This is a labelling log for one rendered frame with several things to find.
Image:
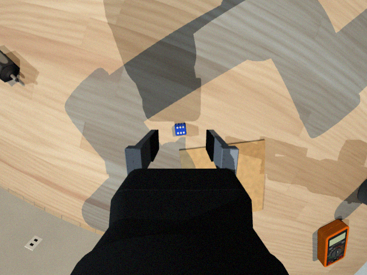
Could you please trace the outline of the orange digital multimeter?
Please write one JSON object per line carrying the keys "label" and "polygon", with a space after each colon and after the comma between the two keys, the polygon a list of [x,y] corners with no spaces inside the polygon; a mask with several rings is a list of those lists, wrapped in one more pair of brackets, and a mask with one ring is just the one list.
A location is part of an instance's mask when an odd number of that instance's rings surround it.
{"label": "orange digital multimeter", "polygon": [[318,229],[317,258],[324,267],[345,257],[348,233],[349,226],[341,219]]}

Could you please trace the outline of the grey plastic bottle with blue cap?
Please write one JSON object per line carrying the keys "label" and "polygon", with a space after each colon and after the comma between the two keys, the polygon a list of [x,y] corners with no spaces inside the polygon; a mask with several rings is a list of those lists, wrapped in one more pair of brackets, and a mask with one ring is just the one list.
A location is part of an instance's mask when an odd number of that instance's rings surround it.
{"label": "grey plastic bottle with blue cap", "polygon": [[358,200],[367,205],[367,180],[359,188]]}

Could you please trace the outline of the blue die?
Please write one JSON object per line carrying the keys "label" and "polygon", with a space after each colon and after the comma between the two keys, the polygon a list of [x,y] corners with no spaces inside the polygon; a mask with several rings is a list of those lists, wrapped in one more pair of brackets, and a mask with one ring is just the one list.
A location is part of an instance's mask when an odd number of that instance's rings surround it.
{"label": "blue die", "polygon": [[175,124],[175,134],[178,135],[186,135],[186,123],[176,123]]}

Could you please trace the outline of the orange square mat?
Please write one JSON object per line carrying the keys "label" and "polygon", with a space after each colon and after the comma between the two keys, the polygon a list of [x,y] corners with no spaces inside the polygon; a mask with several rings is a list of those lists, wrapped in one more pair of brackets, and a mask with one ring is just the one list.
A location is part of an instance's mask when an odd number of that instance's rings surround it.
{"label": "orange square mat", "polygon": [[[236,176],[252,200],[252,211],[262,211],[265,140],[239,142]],[[216,169],[211,162],[206,147],[179,150],[182,169]]]}

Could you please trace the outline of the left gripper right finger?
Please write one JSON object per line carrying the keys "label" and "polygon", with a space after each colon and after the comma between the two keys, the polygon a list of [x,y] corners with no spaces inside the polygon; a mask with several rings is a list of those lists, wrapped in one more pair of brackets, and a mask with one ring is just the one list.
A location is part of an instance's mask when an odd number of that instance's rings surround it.
{"label": "left gripper right finger", "polygon": [[206,130],[206,151],[217,169],[229,169],[236,175],[239,149],[229,146],[213,129]]}

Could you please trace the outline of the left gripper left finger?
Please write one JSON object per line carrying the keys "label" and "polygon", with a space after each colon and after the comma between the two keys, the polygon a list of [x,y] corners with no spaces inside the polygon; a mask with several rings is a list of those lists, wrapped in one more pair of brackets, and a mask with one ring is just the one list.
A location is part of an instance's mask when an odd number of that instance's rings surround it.
{"label": "left gripper left finger", "polygon": [[135,146],[125,148],[127,175],[134,169],[147,169],[159,150],[158,129],[151,129]]}

